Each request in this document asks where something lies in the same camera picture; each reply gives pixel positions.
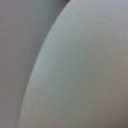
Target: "gray background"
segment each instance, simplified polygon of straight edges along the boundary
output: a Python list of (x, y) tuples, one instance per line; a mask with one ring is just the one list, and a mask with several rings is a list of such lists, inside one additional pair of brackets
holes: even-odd
[(0, 128), (18, 127), (36, 56), (66, 2), (0, 0)]

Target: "gray wall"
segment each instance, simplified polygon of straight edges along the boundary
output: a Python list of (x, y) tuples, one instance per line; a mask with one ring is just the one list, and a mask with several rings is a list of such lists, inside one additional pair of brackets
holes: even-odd
[(26, 85), (64, 0), (0, 0), (0, 128), (17, 128)]

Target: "white object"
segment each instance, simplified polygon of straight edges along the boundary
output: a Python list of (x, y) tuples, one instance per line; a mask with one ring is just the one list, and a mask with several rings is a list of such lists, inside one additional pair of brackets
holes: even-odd
[(72, 0), (40, 51), (19, 128), (128, 127), (128, 1)]

